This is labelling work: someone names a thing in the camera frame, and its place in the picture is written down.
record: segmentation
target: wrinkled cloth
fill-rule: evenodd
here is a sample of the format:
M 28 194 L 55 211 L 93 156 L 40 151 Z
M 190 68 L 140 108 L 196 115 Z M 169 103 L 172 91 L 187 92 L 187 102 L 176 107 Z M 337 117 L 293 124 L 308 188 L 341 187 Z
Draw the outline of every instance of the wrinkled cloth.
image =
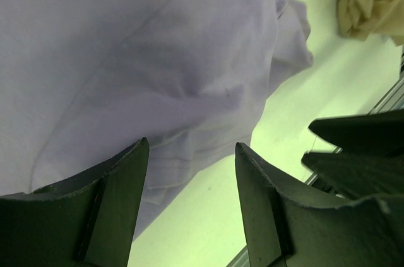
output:
M 0 194 L 66 179 L 145 136 L 138 232 L 249 145 L 266 99 L 312 64 L 296 0 L 0 5 Z
M 346 37 L 366 40 L 371 33 L 404 44 L 404 0 L 338 0 L 338 24 Z

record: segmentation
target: light green surface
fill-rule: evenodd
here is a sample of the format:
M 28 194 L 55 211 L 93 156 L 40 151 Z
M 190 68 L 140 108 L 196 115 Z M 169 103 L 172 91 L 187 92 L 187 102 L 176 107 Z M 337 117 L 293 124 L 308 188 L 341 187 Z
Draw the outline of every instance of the light green surface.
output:
M 315 64 L 284 83 L 267 102 L 252 148 L 304 181 L 307 150 L 329 150 L 308 130 L 318 117 L 367 113 L 397 81 L 401 49 L 381 37 L 337 35 L 336 0 L 303 0 Z M 224 267 L 245 246 L 234 157 L 201 172 L 134 243 L 129 266 Z

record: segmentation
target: beige cloth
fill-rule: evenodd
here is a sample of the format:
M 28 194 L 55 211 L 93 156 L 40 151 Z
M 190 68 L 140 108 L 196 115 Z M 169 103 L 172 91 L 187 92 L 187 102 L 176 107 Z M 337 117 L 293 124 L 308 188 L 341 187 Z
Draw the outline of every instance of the beige cloth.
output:
M 339 0 L 338 22 L 346 37 L 365 40 L 379 33 L 404 44 L 404 0 Z

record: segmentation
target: seam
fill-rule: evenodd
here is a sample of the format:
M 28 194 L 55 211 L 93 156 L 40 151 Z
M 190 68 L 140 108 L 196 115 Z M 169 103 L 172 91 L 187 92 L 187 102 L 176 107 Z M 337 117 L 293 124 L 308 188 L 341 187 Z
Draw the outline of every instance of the seam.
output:
M 151 16 L 149 16 L 137 29 L 135 29 L 134 31 L 132 31 L 129 35 L 125 36 L 124 39 L 122 41 L 120 41 L 117 45 L 115 45 L 113 48 L 111 48 L 111 50 L 108 52 L 108 54 L 106 55 L 106 57 L 104 58 L 104 60 L 93 70 L 93 72 L 91 73 L 91 75 L 85 80 L 85 82 L 83 83 L 83 85 L 78 89 L 78 91 L 76 92 L 76 94 L 74 95 L 74 97 L 72 98 L 72 100 L 70 101 L 70 103 L 68 104 L 68 106 L 66 107 L 66 109 L 64 110 L 62 116 L 60 117 L 59 121 L 57 122 L 57 124 L 55 125 L 55 127 L 53 128 L 52 132 L 50 133 L 49 137 L 47 138 L 47 141 L 44 143 L 44 145 L 42 146 L 41 150 L 38 152 L 38 155 L 35 157 L 35 160 L 33 162 L 32 168 L 31 168 L 31 173 L 30 173 L 30 185 L 29 188 L 30 190 L 32 190 L 32 185 L 33 185 L 33 173 L 35 172 L 35 169 L 37 168 L 38 165 L 38 161 L 39 158 L 41 157 L 41 155 L 43 154 L 45 148 L 48 146 L 50 140 L 52 139 L 53 135 L 55 134 L 55 132 L 57 131 L 57 129 L 60 127 L 62 120 L 65 118 L 66 113 L 68 112 L 68 110 L 70 109 L 70 107 L 74 104 L 74 102 L 76 101 L 76 99 L 78 98 L 79 94 L 81 93 L 82 89 L 84 89 L 84 87 L 88 84 L 88 82 L 93 78 L 93 76 L 95 75 L 95 73 L 98 71 L 98 69 L 100 69 L 103 65 L 105 65 L 105 63 L 107 62 L 107 60 L 109 59 L 110 55 L 112 54 L 112 51 L 114 51 L 117 47 L 120 47 L 123 43 L 125 43 L 125 41 L 127 41 L 129 38 L 131 38 L 134 34 L 136 34 L 137 32 L 139 32 L 140 30 L 144 29 L 144 27 L 146 27 L 154 18 L 156 18 L 158 16 L 158 14 L 161 12 L 161 10 L 163 10 L 172 0 L 166 0 L 166 2 L 162 3 L 162 5 L 160 7 L 157 8 L 157 10 L 154 12 L 154 14 L 152 14 Z

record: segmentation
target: lavender fabric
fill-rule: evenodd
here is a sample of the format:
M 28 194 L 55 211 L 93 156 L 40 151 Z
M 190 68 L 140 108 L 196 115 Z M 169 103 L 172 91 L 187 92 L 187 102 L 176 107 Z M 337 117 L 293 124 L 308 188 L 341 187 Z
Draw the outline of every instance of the lavender fabric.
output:
M 0 5 L 0 194 L 60 181 L 146 136 L 139 232 L 200 170 L 249 144 L 266 99 L 312 63 L 296 0 Z

